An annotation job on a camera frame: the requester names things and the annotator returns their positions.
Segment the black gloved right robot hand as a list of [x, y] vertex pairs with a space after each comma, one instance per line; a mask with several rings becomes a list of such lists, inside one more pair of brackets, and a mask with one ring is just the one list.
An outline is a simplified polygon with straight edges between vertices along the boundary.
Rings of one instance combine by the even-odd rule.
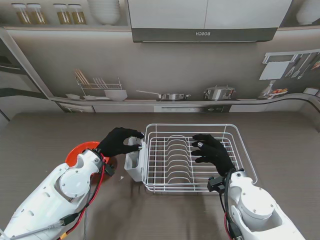
[[191, 145], [198, 147], [191, 152], [196, 156], [196, 163], [211, 163], [216, 167], [220, 176], [225, 177], [230, 170], [235, 170], [230, 156], [224, 145], [210, 134], [196, 134], [192, 137], [195, 142]]

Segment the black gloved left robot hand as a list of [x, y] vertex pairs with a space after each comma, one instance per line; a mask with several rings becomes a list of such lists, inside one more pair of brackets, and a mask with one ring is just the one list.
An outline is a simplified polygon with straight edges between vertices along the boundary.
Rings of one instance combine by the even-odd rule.
[[135, 137], [140, 140], [144, 135], [134, 129], [116, 127], [97, 145], [96, 152], [104, 157], [112, 158], [121, 154], [128, 154], [139, 150], [139, 144], [125, 145], [124, 141]]

